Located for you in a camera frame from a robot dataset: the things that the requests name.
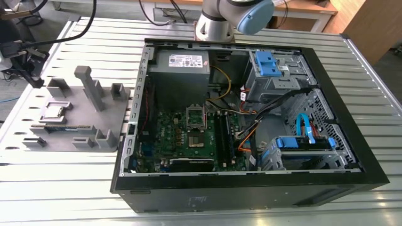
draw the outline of metal table surface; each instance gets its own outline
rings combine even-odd
[[[88,18],[68,22],[60,37],[76,35]],[[192,40],[192,25],[156,27],[144,21],[95,19],[86,36],[55,44],[43,77],[74,77],[92,67],[103,86],[134,88],[144,38]],[[402,225],[402,108],[349,40],[339,35],[263,30],[237,42],[314,48],[371,146],[390,184],[319,207],[199,213],[136,214],[110,193],[116,153],[24,151],[42,90],[27,87],[0,130],[0,222],[20,225]]]

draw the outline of black cable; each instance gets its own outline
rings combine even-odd
[[[34,9],[0,15],[0,18],[11,20],[11,19],[16,19],[20,17],[31,16],[31,15],[34,15],[34,13],[36,13],[39,10],[42,10],[42,8],[44,7],[47,2],[48,2],[48,0],[43,0],[42,3],[39,4],[39,6],[36,6]]]
[[[144,10],[144,7],[143,7],[143,2],[142,2],[142,0],[138,0],[138,3],[139,3],[140,10],[143,11],[143,14],[144,14],[144,16],[146,16],[146,18],[147,18],[147,20],[150,21],[151,24],[154,24],[155,26],[166,26],[166,25],[170,24],[170,21],[167,21],[167,22],[163,23],[163,24],[155,23],[155,22],[150,19],[150,17],[147,16],[147,14],[146,14],[146,10]]]
[[[178,14],[180,15],[180,18],[183,20],[183,22],[187,24],[187,19],[186,19],[186,16],[183,14],[183,11],[180,9],[180,7],[178,6],[176,2],[174,0],[170,0],[171,4],[174,5],[176,11],[178,11]]]
[[[277,29],[285,24],[286,19],[287,19],[289,6],[287,6],[286,0],[283,0],[283,2],[285,2],[285,6],[286,6],[286,9],[285,9],[285,15],[283,15],[283,17],[282,17],[281,24],[278,25]]]
[[[5,73],[3,73],[3,80],[5,80],[7,82],[11,82],[14,80],[12,75],[8,78],[5,78]]]
[[[43,0],[42,3],[39,4],[39,6],[30,10],[31,14],[34,14],[39,10],[42,10],[42,8],[44,7],[44,5],[46,5],[47,2],[48,2],[48,0]]]
[[[23,48],[31,48],[31,47],[36,47],[36,46],[50,45],[50,44],[55,44],[55,43],[60,43],[60,42],[66,42],[66,41],[71,41],[71,40],[82,38],[83,35],[90,30],[90,27],[91,27],[92,22],[94,22],[95,14],[96,14],[96,0],[94,0],[92,14],[91,14],[91,17],[90,17],[90,20],[88,20],[87,27],[84,28],[82,33],[79,33],[76,36],[70,37],[70,38],[55,39],[55,40],[48,40],[48,41],[40,41],[40,42],[32,42],[32,43],[23,44]]]
[[[302,88],[299,90],[293,90],[293,91],[285,93],[277,99],[271,100],[258,111],[255,118],[254,118],[254,123],[246,129],[243,129],[243,131],[241,131],[238,136],[242,136],[247,131],[253,130],[254,127],[258,126],[261,120],[263,119],[263,114],[269,113],[273,109],[279,107],[290,97],[293,97],[297,94],[309,93],[311,90],[313,90],[311,88]]]

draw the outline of orange wire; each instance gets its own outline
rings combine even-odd
[[[242,103],[241,103],[241,112],[242,112],[242,113],[249,113],[250,110],[249,110],[249,111],[245,111],[245,110],[243,110],[243,104],[245,104],[245,101],[242,101]]]
[[[245,140],[243,140],[243,142],[241,143],[241,145],[239,145],[239,147],[238,147],[238,149],[241,150],[242,149],[242,146],[243,146],[243,144],[246,143],[246,141],[247,141],[247,139],[249,139],[249,137],[251,136],[251,134],[255,132],[255,130],[257,130],[257,127],[251,130],[251,132],[249,133],[249,135],[246,136],[246,138],[245,138]]]
[[[239,148],[239,151],[251,152],[251,150],[249,148]]]

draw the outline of blue plastic clip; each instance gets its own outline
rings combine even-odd
[[[267,150],[265,151],[265,154],[263,154],[263,156],[262,156],[262,159],[265,159],[265,158],[269,156],[269,154],[270,154],[270,149],[267,149]]]
[[[277,68],[277,60],[271,52],[257,51],[255,59],[261,69],[261,74],[265,77],[281,77],[282,72]]]
[[[282,140],[279,138],[277,138],[277,146],[278,146],[278,148],[283,147],[283,143],[282,143]]]
[[[311,144],[315,144],[315,139],[313,137],[313,129],[310,126],[310,120],[309,120],[309,116],[305,113],[299,113],[299,115],[297,116],[297,135],[301,136],[302,135],[302,119],[305,121],[305,127],[306,127],[306,135],[309,137],[309,142]]]
[[[334,138],[329,138],[329,144],[331,145],[331,148],[335,148],[337,147],[337,142],[335,142],[335,139]]]

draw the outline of yellow wire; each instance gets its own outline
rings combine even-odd
[[[231,88],[233,88],[233,81],[231,81],[231,78],[229,77],[227,73],[217,66],[213,66],[213,68],[215,68],[218,71],[221,71],[221,73],[225,75],[226,79],[227,79],[227,82],[229,82],[229,88],[227,88],[227,91],[226,93],[221,96],[221,97],[217,97],[217,98],[207,98],[207,100],[219,100],[222,97],[225,97],[230,92],[231,92]]]

